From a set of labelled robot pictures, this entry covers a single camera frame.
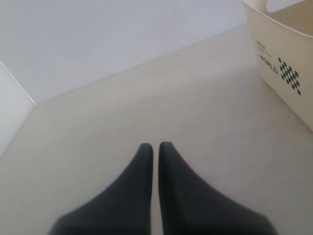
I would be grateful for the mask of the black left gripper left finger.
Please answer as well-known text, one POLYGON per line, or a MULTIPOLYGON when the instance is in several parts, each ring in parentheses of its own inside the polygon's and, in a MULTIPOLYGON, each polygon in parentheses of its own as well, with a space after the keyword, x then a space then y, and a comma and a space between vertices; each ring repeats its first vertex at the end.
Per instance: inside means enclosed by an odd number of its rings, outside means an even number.
POLYGON ((142 143, 125 170, 98 196, 61 216, 51 235, 149 235, 153 148, 142 143))

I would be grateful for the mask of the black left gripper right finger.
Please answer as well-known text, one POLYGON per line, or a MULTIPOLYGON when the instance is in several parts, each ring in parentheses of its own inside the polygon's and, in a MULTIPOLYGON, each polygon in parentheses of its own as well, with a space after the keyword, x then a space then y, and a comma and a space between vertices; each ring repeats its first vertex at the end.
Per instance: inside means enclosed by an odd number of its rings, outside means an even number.
POLYGON ((158 192, 165 235, 271 235, 262 214, 206 183, 171 142, 159 146, 158 192))

